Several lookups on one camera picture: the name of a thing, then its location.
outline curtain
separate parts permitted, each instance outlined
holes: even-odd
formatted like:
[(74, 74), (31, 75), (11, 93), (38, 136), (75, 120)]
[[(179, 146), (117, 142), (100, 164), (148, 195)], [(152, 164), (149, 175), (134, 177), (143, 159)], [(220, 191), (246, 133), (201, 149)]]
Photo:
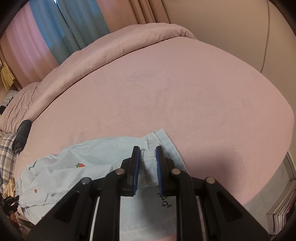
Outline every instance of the curtain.
[(42, 37), (58, 64), (81, 49), (53, 0), (30, 0), (29, 3)]
[(21, 87), (40, 82), (55, 67), (53, 57), (27, 3), (0, 40), (4, 59)]
[(95, 0), (57, 0), (57, 4), (80, 49), (110, 33)]
[(30, 0), (9, 24), (0, 49), (25, 87), (96, 39), (155, 22), (169, 23), (162, 0)]

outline checkered fabric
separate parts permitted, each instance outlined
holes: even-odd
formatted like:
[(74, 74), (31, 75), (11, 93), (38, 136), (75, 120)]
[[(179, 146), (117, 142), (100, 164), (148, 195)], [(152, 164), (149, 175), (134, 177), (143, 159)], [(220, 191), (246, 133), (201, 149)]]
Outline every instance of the checkered fabric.
[(14, 91), (14, 90), (9, 91), (1, 105), (7, 107), (8, 104), (11, 102), (13, 97), (16, 96), (17, 93), (18, 93), (18, 91)]
[(13, 174), (16, 155), (12, 143), (16, 134), (6, 134), (0, 143), (0, 192), (3, 193)]

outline stack of papers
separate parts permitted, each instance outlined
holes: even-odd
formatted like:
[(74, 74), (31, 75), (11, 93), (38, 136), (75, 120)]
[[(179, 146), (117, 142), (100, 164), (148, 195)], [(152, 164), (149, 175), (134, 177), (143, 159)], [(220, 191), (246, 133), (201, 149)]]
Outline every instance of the stack of papers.
[(288, 183), (276, 203), (267, 213), (268, 232), (277, 235), (294, 211), (296, 201), (296, 180)]

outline metal screw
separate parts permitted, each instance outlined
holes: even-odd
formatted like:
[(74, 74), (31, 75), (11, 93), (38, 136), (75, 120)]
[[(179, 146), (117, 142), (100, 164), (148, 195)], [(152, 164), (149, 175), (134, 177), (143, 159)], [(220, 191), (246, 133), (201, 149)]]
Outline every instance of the metal screw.
[(212, 178), (212, 177), (207, 177), (206, 181), (209, 184), (214, 184), (216, 180), (214, 178)]
[(179, 175), (181, 173), (181, 171), (179, 169), (177, 169), (177, 168), (174, 168), (172, 170), (172, 173), (175, 174), (175, 175)]
[(122, 175), (124, 173), (124, 169), (119, 168), (119, 169), (116, 169), (115, 172), (117, 175)]
[(85, 184), (89, 184), (90, 181), (91, 181), (91, 179), (90, 179), (89, 177), (84, 177), (84, 178), (82, 178), (82, 180), (81, 180), (81, 182), (82, 182), (83, 185), (85, 185)]

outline bed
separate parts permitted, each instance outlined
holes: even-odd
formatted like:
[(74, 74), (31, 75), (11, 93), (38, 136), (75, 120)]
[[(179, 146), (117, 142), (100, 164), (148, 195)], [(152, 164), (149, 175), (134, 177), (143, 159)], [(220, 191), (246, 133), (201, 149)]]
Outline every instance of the bed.
[(281, 164), (294, 123), (259, 72), (165, 23), (128, 26), (72, 54), (12, 99), (0, 129), (15, 133), (25, 119), (33, 124), (15, 178), (73, 144), (163, 128), (192, 176), (215, 177), (242, 205)]

